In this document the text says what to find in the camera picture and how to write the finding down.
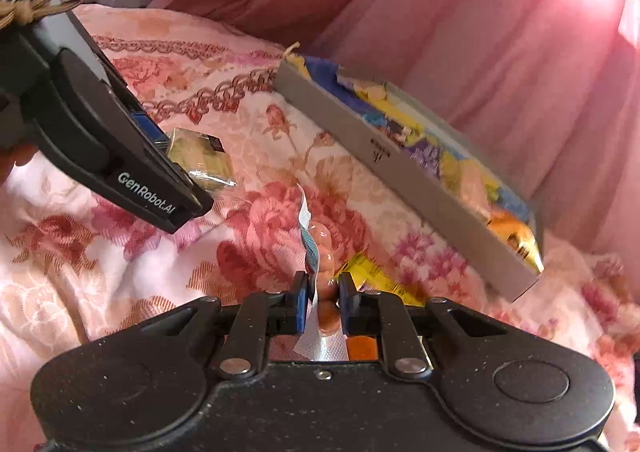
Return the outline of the left hand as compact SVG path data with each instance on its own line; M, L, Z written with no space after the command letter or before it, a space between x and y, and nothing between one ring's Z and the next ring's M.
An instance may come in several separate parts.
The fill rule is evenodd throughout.
M30 142L20 142L0 152L0 185L6 182L15 166L24 166L32 160L38 148Z

